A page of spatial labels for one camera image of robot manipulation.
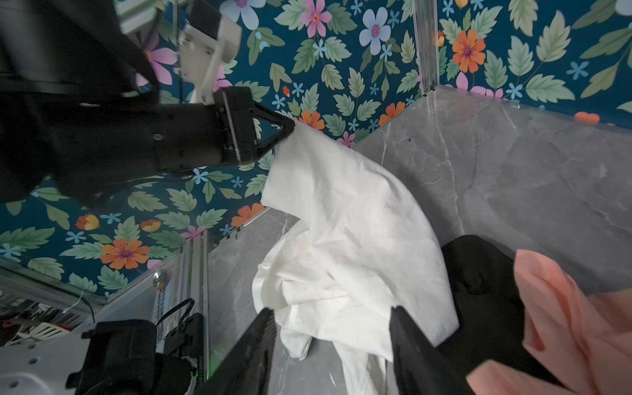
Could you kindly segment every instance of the black cloth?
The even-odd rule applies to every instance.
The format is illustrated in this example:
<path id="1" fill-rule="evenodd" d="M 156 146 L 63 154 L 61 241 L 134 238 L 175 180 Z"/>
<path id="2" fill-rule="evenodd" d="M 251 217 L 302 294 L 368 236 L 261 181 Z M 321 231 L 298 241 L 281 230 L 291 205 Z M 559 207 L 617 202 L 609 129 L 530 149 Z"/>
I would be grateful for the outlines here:
<path id="1" fill-rule="evenodd" d="M 494 360 L 547 382 L 559 381 L 522 346 L 525 306 L 512 258 L 478 236 L 462 236 L 441 248 L 459 318 L 459 329 L 437 349 L 468 375 Z"/>

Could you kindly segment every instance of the floral wallpaper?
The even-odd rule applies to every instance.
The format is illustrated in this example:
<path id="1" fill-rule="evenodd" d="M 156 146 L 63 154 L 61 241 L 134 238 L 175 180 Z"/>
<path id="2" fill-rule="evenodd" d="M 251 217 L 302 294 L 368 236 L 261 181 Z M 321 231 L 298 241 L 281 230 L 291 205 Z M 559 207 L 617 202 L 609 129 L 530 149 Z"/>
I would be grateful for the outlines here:
<path id="1" fill-rule="evenodd" d="M 440 82 L 632 128 L 632 0 L 438 0 Z"/>
<path id="2" fill-rule="evenodd" d="M 216 7 L 243 28 L 237 58 L 223 64 L 216 88 L 250 87 L 253 98 L 349 148 L 420 95 L 411 0 L 225 0 Z M 180 13 L 181 24 L 186 13 Z M 161 101 L 180 87 L 171 10 L 154 31 L 130 38 L 161 83 Z M 137 75 L 141 91 L 148 82 Z M 270 133 L 255 121 L 260 134 Z M 264 207 L 274 160 L 170 174 L 112 198 L 100 212 L 60 194 L 53 180 L 21 202 L 0 207 L 0 256 L 98 295 L 134 280 L 204 229 L 226 235 Z"/>

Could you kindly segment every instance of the orange flower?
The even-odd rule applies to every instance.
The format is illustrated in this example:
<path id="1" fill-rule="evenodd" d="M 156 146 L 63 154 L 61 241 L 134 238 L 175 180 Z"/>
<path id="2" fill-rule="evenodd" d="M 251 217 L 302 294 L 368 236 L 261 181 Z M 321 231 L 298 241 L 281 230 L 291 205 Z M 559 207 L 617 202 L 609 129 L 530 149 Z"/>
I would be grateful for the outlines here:
<path id="1" fill-rule="evenodd" d="M 140 223 L 140 229 L 148 233 L 153 233 L 157 231 L 158 228 L 160 228 L 160 225 L 162 225 L 161 221 L 158 221 L 155 219 L 148 219 Z"/>
<path id="2" fill-rule="evenodd" d="M 82 231 L 91 231 L 99 227 L 99 219 L 93 214 L 86 214 L 77 219 L 75 226 Z"/>
<path id="3" fill-rule="evenodd" d="M 323 130 L 325 128 L 325 121 L 319 119 L 320 114 L 317 111 L 310 112 L 309 110 L 305 110 L 301 112 L 301 118 L 298 120 L 316 130 Z"/>
<path id="4" fill-rule="evenodd" d="M 149 247 L 144 245 L 140 240 L 130 240 L 128 243 L 126 239 L 118 239 L 112 242 L 113 246 L 108 244 L 101 248 L 101 252 L 104 253 L 101 257 L 103 264 L 111 264 L 110 268 L 120 270 L 125 266 L 125 269 L 136 269 L 138 264 L 144 264 L 147 262 L 147 256 L 144 254 L 149 253 Z"/>
<path id="5" fill-rule="evenodd" d="M 252 209 L 248 206 L 244 206 L 237 210 L 237 213 L 240 215 L 239 217 L 233 217 L 233 221 L 231 222 L 231 226 L 237 227 L 243 225 L 247 220 L 251 219 L 264 209 L 264 205 L 261 203 L 255 203 L 252 205 Z"/>
<path id="6" fill-rule="evenodd" d="M 456 64 L 460 65 L 459 69 L 463 73 L 467 73 L 468 68 L 470 73 L 475 73 L 478 71 L 478 65 L 485 61 L 485 54 L 481 52 L 485 49 L 485 42 L 483 39 L 477 40 L 477 37 L 478 33 L 474 30 L 470 30 L 467 36 L 465 32 L 461 32 L 456 36 L 458 41 L 452 44 L 454 51 L 452 58 Z"/>
<path id="7" fill-rule="evenodd" d="M 397 108 L 395 108 L 395 103 L 391 103 L 390 106 L 386 107 L 386 114 L 382 114 L 380 121 L 377 124 L 380 126 L 384 125 L 391 119 L 395 118 L 397 114 L 404 111 L 404 108 L 406 108 L 406 104 L 403 102 L 397 103 Z"/>

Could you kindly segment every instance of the pink cloth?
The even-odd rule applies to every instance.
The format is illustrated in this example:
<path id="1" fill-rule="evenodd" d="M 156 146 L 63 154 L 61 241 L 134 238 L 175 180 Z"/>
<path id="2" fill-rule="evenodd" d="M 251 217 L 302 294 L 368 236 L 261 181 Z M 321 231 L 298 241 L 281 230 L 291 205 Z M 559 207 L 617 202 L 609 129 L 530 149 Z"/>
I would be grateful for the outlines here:
<path id="1" fill-rule="evenodd" d="M 632 289 L 586 297 L 551 259 L 518 250 L 523 346 L 567 389 L 487 361 L 468 376 L 478 395 L 632 392 Z"/>

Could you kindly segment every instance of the white cloth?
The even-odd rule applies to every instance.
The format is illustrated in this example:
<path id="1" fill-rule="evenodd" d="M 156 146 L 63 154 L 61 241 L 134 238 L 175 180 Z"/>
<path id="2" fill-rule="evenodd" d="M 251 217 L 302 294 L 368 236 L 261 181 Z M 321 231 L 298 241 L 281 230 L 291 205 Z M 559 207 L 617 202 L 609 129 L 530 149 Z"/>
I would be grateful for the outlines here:
<path id="1" fill-rule="evenodd" d="M 435 234 L 395 176 L 321 132 L 297 122 L 275 154 L 262 203 L 301 220 L 259 265 L 255 308 L 274 310 L 291 356 L 331 340 L 348 394 L 381 395 L 391 307 L 434 345 L 458 328 Z"/>

